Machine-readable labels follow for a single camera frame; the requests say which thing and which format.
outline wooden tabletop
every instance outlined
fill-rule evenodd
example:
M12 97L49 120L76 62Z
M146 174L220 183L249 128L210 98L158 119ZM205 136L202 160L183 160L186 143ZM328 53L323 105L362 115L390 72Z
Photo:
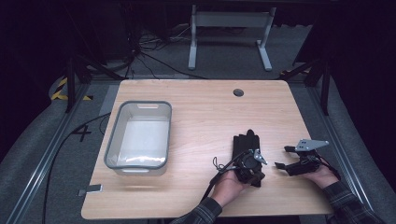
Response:
M240 89L244 95L233 94ZM172 105L167 170L161 176L117 175L104 164L108 139L120 105L128 100ZM81 214L97 218L179 217L201 200L218 163L230 161L233 136L248 129L260 137L268 165L261 188L250 187L221 214L224 217L330 214L321 190L299 176L288 176L274 162L298 159L284 151L309 139L285 81L126 80L120 84L91 185L103 191L86 195Z

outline plastic container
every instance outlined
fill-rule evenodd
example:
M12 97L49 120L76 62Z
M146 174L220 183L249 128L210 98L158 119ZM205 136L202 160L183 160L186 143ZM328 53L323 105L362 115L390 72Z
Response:
M105 164L119 175L162 175L166 171L172 106L164 101L128 101L120 106Z

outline jacket sleeve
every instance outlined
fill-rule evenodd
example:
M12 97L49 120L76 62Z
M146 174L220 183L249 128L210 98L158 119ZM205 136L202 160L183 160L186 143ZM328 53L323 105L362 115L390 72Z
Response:
M374 224L385 223L374 211L367 208L341 181L323 189L337 223Z
M188 223L188 224L210 224L222 212L221 206L212 198L205 198L188 214L178 217L171 224Z

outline person's right hand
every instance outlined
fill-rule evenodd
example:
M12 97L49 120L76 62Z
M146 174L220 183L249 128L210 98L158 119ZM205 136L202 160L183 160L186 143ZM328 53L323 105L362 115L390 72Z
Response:
M332 173L332 171L325 165L320 165L319 168L312 173L306 173L301 175L307 179L312 180L321 189L324 189L331 184L338 182L338 178Z
M218 202L221 207L224 207L237 198L241 191L247 189L248 186L249 184L243 184L238 180L234 170L227 171L216 183L213 194L210 197Z

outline black device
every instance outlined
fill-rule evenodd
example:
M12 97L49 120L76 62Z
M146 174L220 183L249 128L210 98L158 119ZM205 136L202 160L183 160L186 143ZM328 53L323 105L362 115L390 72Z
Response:
M202 200L207 197L220 177L230 170L235 171L235 175L240 182L259 188L261 180L265 177L262 172L262 163L267 164L260 152L258 135L254 134L252 130L248 130L246 135L234 136L233 158L226 165L217 165L217 158L213 159L213 164L219 172L210 180L209 187Z
M325 147L327 145L329 145L328 141L302 139L297 147L285 147L285 151L297 153L297 155L300 156L300 160L289 165L275 162L276 168L285 170L290 176L292 176L315 172L320 165L325 165L329 167L338 179L341 179L338 171L330 166L326 160L325 161L327 163L323 162L322 160L324 160L324 158L322 158L316 151L317 148Z

